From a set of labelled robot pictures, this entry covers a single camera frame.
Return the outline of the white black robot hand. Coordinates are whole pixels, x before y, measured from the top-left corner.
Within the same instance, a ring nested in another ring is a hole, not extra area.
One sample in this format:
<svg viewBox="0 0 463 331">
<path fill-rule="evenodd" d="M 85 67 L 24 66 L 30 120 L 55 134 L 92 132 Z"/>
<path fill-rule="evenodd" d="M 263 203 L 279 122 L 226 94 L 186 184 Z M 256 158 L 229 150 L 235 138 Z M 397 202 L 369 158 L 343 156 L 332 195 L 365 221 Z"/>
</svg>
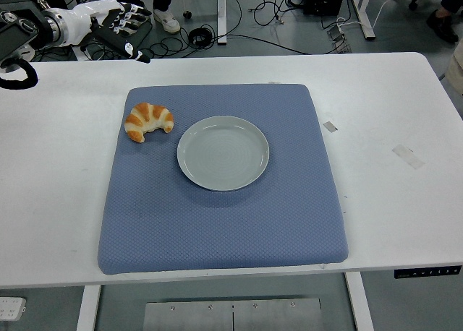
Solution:
<svg viewBox="0 0 463 331">
<path fill-rule="evenodd" d="M 129 42 L 138 28 L 150 19 L 145 7 L 116 0 L 78 4 L 73 9 L 48 9 L 59 27 L 58 46 L 78 46 L 95 38 L 126 59 L 148 64 L 150 58 Z"/>
</svg>

